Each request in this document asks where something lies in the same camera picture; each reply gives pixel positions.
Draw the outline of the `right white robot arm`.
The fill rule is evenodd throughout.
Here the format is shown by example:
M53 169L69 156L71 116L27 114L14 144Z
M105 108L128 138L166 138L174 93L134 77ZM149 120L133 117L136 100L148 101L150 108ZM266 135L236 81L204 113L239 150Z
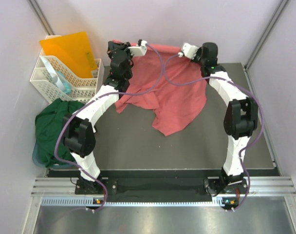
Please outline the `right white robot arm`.
M215 43L202 44L192 61L200 65L202 77L208 78L207 83L227 107L223 127L228 135L228 146L219 187L223 192L230 193L243 182L242 163L245 148L258 126L258 105L235 86L226 69L218 64L218 47Z

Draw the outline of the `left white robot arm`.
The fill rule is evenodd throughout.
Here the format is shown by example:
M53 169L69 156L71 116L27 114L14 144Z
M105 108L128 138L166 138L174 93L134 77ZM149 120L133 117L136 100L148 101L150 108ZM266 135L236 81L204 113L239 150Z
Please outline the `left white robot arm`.
M104 112L117 102L128 89L132 78L133 53L130 42L108 42L107 54L111 59L110 73L99 91L83 110L63 117L66 126L62 137L63 145L70 151L79 166L81 177L86 180L86 188L91 193L101 191L103 182L99 179L100 169L93 154L96 140L95 124Z

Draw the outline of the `pink t shirt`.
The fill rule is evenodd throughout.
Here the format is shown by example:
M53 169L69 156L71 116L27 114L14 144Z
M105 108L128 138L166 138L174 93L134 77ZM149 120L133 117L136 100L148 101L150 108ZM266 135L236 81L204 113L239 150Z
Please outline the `pink t shirt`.
M115 103L118 113L129 104L152 110L153 128L165 136L183 130L206 104L206 85L199 65L189 59L173 58L178 47L154 44L145 56L135 57L133 77L127 92Z

